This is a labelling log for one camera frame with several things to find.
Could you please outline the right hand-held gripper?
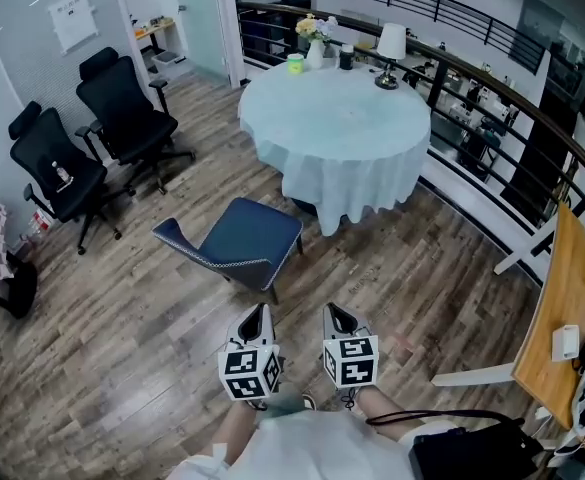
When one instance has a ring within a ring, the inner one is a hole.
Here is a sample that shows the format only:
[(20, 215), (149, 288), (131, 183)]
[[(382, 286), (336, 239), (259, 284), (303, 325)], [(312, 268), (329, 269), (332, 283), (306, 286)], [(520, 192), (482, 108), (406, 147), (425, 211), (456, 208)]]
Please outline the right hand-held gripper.
[(323, 365), (337, 389), (375, 385), (378, 336), (361, 315), (329, 302), (323, 309)]

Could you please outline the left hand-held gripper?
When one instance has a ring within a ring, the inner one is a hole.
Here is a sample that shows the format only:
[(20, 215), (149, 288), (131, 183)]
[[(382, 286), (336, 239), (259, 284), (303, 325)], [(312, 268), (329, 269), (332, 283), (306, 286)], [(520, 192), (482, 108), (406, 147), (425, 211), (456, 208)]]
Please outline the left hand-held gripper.
[(270, 307), (259, 303), (244, 311), (228, 328), (218, 353), (218, 374), (233, 401), (260, 402), (278, 391), (283, 368)]

